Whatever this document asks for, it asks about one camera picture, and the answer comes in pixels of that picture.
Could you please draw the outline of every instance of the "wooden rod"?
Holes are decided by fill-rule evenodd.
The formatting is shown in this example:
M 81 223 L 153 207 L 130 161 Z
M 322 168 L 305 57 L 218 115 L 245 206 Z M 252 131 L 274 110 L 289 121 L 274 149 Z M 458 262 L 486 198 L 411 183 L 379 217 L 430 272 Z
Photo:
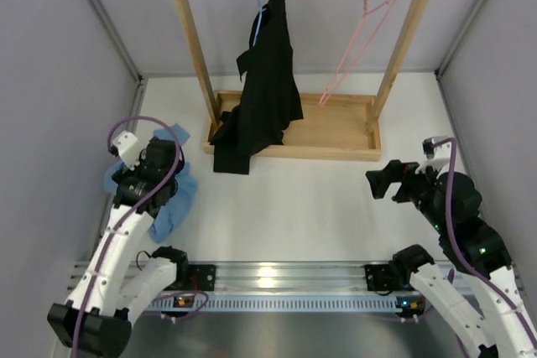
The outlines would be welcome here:
M 203 97 L 205 98 L 207 109 L 209 110 L 209 117 L 211 118 L 211 122 L 218 126 L 220 121 L 218 103 L 216 102 L 214 91 L 212 90 L 211 80 L 209 79 L 209 73 L 207 72 L 207 65 L 201 50 L 200 38 L 198 37 L 194 16 L 192 16 L 192 10 L 190 9 L 190 3 L 188 0 L 174 0 L 174 2 L 183 25 L 183 31 L 185 31 L 186 40 L 190 47 L 194 68 L 196 69 L 201 91 L 203 92 Z
M 429 0 L 412 0 L 412 3 L 410 4 L 409 11 L 407 12 L 406 18 L 403 22 L 403 28 L 401 28 L 401 32 L 399 33 L 399 37 L 395 43 L 394 52 L 390 57 L 388 68 L 386 68 L 384 78 L 380 83 L 380 87 L 378 88 L 378 93 L 377 97 L 375 98 L 375 102 L 373 103 L 371 116 L 368 118 L 368 132 L 371 132 L 375 128 L 378 118 L 383 111 L 384 104 L 388 99 L 389 92 L 394 86 L 399 69 L 401 68 L 404 57 L 410 48 L 412 38 L 414 37 L 418 25 L 420 24 L 420 20 L 428 2 Z

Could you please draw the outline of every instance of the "gray floor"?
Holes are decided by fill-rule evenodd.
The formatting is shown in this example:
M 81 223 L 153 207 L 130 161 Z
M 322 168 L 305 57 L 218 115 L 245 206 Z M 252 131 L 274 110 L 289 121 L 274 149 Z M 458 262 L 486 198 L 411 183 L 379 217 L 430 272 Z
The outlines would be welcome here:
M 419 324 L 360 314 L 203 314 L 178 324 L 141 318 L 122 356 L 457 358 L 462 354 L 455 335 L 436 313 Z

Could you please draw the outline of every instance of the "white table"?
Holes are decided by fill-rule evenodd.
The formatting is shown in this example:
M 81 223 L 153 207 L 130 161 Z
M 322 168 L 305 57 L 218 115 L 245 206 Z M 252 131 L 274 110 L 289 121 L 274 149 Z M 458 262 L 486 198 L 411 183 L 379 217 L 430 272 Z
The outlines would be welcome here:
M 300 91 L 321 93 L 330 75 L 296 75 Z M 382 74 L 349 75 L 340 93 L 375 94 Z M 236 76 L 212 77 L 213 87 L 240 90 Z M 163 242 L 193 261 L 304 262 L 379 261 L 419 243 L 435 259 L 446 259 L 437 235 L 410 203 L 371 196 L 365 172 L 390 159 L 421 161 L 421 142 L 451 135 L 432 73 L 403 73 L 395 81 L 380 118 L 383 156 L 378 163 L 253 157 L 250 175 L 215 174 L 212 155 L 201 149 L 208 113 L 195 77 L 149 80 L 141 115 L 179 123 L 191 137 L 184 146 L 200 187 L 194 208 Z M 140 122 L 137 135 L 156 125 Z M 458 170 L 463 170 L 458 159 Z M 140 249 L 158 245 L 149 236 Z

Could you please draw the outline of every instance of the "black cable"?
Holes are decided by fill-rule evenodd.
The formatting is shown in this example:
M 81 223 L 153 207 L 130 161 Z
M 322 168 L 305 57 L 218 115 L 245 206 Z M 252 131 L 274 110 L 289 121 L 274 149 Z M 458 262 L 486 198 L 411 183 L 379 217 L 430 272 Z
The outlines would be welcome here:
M 149 259 L 151 258 L 151 255 L 150 255 L 149 252 L 147 252 L 147 251 L 140 251 L 140 252 L 138 252 L 138 254 L 136 255 L 136 267 L 138 268 L 138 270 L 141 271 L 142 268 L 140 267 L 140 264 L 138 263 L 138 258 L 140 257 L 140 253 L 145 253 Z

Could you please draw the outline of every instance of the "wooden base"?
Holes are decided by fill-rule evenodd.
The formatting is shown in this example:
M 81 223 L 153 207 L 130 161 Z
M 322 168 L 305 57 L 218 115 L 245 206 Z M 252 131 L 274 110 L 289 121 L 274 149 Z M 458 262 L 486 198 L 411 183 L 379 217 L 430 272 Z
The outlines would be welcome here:
M 217 91 L 222 111 L 230 111 L 240 101 L 240 91 Z M 375 96 L 332 95 L 319 106 L 320 94 L 300 94 L 304 119 L 291 122 L 284 131 L 284 146 L 268 146 L 256 155 L 263 157 L 378 161 L 381 155 L 378 123 L 366 132 L 368 114 Z M 203 149 L 213 154 L 209 144 L 216 126 L 209 121 Z

